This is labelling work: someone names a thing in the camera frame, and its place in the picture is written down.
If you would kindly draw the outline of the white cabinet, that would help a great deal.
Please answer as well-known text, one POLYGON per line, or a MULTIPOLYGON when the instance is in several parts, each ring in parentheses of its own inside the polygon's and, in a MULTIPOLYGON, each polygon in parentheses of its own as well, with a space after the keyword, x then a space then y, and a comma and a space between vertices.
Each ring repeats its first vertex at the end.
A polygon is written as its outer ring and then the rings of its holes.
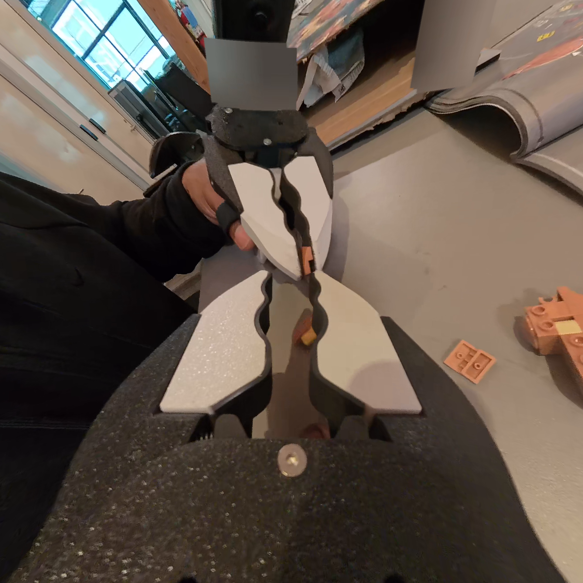
POLYGON ((1 1, 1 171, 107 204, 141 199, 152 139, 17 1, 1 1))

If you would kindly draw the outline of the brown curved brick piece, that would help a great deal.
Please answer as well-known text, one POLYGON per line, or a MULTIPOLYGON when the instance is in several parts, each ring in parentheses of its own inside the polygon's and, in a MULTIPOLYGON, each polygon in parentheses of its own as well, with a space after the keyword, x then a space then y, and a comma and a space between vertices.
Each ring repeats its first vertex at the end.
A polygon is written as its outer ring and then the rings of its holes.
POLYGON ((308 310, 301 315, 295 325, 292 333, 292 344, 310 347, 316 339, 317 333, 312 325, 312 312, 308 310))

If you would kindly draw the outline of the clear plastic bag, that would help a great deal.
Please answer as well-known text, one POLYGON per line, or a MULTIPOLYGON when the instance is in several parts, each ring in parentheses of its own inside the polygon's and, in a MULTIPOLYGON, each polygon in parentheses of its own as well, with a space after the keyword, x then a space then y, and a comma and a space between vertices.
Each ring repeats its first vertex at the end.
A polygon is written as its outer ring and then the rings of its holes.
POLYGON ((310 58, 296 109, 309 108, 328 94, 337 102, 357 80, 364 64, 363 29, 344 31, 310 58))

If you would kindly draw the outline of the round brown brick assembly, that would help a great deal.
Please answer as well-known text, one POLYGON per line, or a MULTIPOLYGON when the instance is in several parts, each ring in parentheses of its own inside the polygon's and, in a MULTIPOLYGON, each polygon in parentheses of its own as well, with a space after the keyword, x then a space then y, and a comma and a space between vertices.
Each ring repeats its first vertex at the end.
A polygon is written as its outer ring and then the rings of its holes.
POLYGON ((535 352, 561 356, 582 390, 582 294, 561 286, 551 299, 525 307, 523 317, 535 352))

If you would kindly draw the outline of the person's left hand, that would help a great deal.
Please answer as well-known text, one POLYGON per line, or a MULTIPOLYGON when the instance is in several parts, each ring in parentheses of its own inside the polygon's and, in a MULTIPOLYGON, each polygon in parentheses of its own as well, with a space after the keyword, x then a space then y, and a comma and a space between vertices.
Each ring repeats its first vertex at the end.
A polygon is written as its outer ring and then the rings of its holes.
MULTIPOLYGON (((190 164, 182 174, 182 185, 196 208, 209 222, 219 227, 216 211, 223 203, 223 198, 215 192, 204 158, 190 164)), ((230 240, 242 251, 256 248, 251 237, 244 230, 240 220, 229 227, 230 240)))

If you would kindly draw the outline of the grey instruction booklet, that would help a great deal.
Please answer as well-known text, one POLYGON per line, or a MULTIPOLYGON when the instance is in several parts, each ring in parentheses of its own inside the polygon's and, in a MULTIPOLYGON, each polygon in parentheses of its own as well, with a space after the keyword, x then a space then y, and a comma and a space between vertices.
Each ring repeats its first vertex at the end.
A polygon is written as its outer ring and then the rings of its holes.
POLYGON ((560 1, 494 46, 473 82, 427 103, 435 114, 505 112, 521 143, 511 158, 582 193, 582 1, 560 1))

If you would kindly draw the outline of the grey desk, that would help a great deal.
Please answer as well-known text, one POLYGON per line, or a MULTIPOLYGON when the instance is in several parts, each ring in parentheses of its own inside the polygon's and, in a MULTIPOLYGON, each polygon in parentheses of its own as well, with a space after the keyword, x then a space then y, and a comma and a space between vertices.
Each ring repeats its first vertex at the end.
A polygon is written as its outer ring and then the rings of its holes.
POLYGON ((582 394, 533 353, 524 307, 582 293, 582 197, 514 164, 501 110, 423 108, 333 154, 326 272, 390 316, 439 365, 460 340, 497 362, 478 385, 447 374, 503 454, 541 542, 582 582, 582 394))

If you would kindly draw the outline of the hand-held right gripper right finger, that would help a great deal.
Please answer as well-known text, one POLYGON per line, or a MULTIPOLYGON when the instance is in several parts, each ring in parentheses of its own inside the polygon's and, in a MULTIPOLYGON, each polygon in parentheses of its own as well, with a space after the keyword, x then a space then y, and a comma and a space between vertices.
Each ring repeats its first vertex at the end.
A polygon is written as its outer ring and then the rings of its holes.
POLYGON ((324 416, 420 414, 379 313, 326 273, 311 275, 311 401, 324 416))

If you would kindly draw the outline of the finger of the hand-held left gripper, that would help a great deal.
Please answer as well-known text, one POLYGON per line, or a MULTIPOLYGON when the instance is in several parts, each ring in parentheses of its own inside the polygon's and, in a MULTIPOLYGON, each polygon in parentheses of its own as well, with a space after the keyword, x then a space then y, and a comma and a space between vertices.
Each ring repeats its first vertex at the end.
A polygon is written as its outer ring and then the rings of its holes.
POLYGON ((243 206, 240 220, 255 246, 274 267, 294 281, 302 278, 295 237, 283 209, 274 199, 270 170, 251 163, 229 164, 231 179, 243 206))
POLYGON ((315 271, 322 270, 332 235, 332 199, 314 156, 295 157, 288 164, 288 202, 293 209, 299 249, 311 241, 315 271))

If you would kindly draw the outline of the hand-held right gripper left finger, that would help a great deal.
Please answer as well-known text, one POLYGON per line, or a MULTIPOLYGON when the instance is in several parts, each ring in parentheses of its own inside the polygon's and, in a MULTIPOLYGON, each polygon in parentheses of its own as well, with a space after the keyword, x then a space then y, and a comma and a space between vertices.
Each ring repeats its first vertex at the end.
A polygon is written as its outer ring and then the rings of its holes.
POLYGON ((258 271, 206 306, 162 397, 163 413, 218 413, 266 372, 259 325, 268 271, 258 271))

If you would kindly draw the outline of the black office chair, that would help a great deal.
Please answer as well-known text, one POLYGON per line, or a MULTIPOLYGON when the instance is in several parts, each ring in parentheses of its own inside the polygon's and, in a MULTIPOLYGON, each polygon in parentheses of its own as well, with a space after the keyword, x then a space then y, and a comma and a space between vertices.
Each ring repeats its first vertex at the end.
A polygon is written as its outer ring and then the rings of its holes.
POLYGON ((174 116, 179 121, 179 127, 184 129, 170 132, 154 142, 149 157, 152 179, 172 165, 179 167, 186 162, 198 161, 203 156, 202 138, 209 132, 206 118, 213 108, 208 92, 175 63, 171 63, 168 71, 155 79, 155 85, 179 105, 179 112, 174 116))

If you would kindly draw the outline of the small brown brick plate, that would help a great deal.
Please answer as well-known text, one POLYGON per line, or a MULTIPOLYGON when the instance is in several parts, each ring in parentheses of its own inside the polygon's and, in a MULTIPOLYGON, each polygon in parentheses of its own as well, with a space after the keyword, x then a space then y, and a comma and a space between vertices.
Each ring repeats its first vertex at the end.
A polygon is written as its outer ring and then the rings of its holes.
POLYGON ((471 383, 478 384, 495 365, 496 358, 469 342, 460 340, 443 363, 471 383))

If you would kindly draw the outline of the cardboard box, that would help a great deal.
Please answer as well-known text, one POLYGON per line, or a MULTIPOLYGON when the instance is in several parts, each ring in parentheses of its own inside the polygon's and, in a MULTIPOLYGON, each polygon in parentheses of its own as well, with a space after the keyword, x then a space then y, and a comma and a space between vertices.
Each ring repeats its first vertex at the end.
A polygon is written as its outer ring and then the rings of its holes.
POLYGON ((298 96, 313 54, 346 30, 364 32, 364 69, 348 92, 299 109, 330 150, 426 97, 411 86, 424 1, 297 1, 295 8, 288 46, 297 52, 298 96))

